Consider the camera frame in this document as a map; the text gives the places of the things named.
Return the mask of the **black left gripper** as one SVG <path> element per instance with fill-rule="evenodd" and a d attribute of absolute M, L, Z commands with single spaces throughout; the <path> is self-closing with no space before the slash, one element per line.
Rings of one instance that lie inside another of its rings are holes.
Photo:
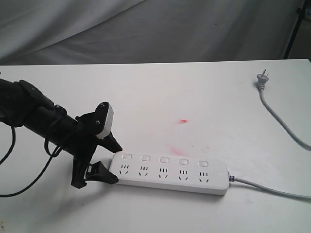
<path fill-rule="evenodd" d="M 71 185 L 76 188 L 85 187 L 86 181 L 107 184 L 115 184 L 119 181 L 118 177 L 111 173 L 101 161 L 89 164 L 100 141 L 95 136 L 94 112 L 76 117 L 78 125 L 74 135 L 75 148 L 71 180 Z M 112 132 L 103 138 L 103 147 L 112 153 L 122 151 L 122 147 L 116 141 Z"/>

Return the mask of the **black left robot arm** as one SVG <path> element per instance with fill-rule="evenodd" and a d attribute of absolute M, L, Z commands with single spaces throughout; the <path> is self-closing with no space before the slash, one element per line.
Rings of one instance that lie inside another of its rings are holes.
<path fill-rule="evenodd" d="M 1 122 L 13 128 L 24 126 L 43 137 L 44 149 L 52 158 L 63 150 L 71 154 L 71 185 L 76 188 L 85 187 L 88 181 L 119 181 L 102 162 L 90 162 L 98 146 L 112 153 L 122 151 L 111 132 L 113 114 L 110 103 L 102 102 L 94 112 L 72 118 L 31 83 L 0 81 Z"/>

